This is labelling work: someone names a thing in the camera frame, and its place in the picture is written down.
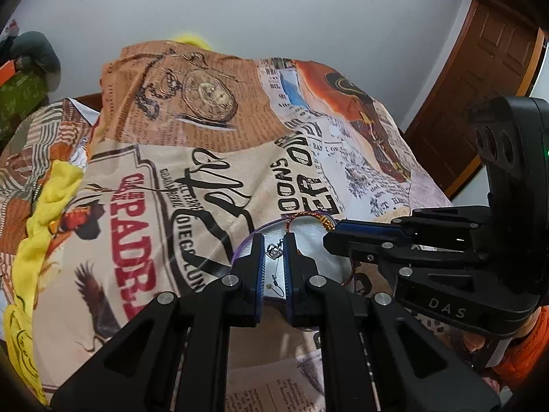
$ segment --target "brown door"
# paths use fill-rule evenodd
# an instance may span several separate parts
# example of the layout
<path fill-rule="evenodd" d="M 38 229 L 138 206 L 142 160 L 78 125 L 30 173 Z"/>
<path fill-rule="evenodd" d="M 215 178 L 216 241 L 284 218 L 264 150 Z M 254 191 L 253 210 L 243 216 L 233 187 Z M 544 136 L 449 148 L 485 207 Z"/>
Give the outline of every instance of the brown door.
<path fill-rule="evenodd" d="M 517 94 L 538 31 L 519 14 L 494 2 L 474 0 L 473 5 L 465 37 L 458 40 L 462 43 L 456 44 L 457 53 L 453 51 L 454 60 L 447 63 L 405 133 L 419 163 L 448 196 L 457 192 L 460 180 L 466 182 L 463 172 L 473 174 L 480 166 L 466 108 L 496 95 Z M 537 64 L 539 53 L 534 59 Z"/>

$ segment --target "bedsheet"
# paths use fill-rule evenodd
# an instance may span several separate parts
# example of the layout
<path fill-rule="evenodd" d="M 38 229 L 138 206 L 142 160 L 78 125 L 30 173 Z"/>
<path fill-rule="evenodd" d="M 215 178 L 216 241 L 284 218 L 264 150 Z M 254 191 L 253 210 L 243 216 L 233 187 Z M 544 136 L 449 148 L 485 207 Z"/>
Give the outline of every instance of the bedsheet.
<path fill-rule="evenodd" d="M 325 65 L 147 42 L 106 64 L 101 86 L 92 156 L 53 231 L 33 316 L 49 394 L 157 293 L 184 296 L 228 274 L 261 225 L 303 210 L 389 222 L 451 205 L 384 106 Z M 18 238 L 26 203 L 3 216 L 21 225 Z M 386 287 L 374 265 L 359 274 L 374 285 L 364 295 Z M 275 309 L 264 317 L 232 333 L 231 367 L 318 347 L 317 332 L 291 329 Z"/>

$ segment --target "yellow object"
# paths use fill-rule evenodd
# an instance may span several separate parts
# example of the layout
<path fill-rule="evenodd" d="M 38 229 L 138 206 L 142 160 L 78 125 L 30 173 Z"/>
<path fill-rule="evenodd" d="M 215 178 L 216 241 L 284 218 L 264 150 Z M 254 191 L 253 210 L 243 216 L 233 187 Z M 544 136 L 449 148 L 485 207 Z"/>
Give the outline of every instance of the yellow object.
<path fill-rule="evenodd" d="M 179 35 L 174 39 L 174 41 L 179 43 L 186 43 L 187 45 L 197 46 L 199 48 L 205 49 L 206 51 L 211 51 L 210 45 L 203 41 L 200 37 L 191 34 Z"/>
<path fill-rule="evenodd" d="M 82 180 L 82 169 L 64 161 L 54 161 L 48 181 L 27 220 L 28 237 L 21 241 L 12 266 L 13 305 L 4 312 L 4 334 L 13 367 L 38 399 L 46 397 L 38 377 L 32 352 L 32 312 L 36 301 L 38 275 L 51 240 L 48 229 L 57 220 Z"/>

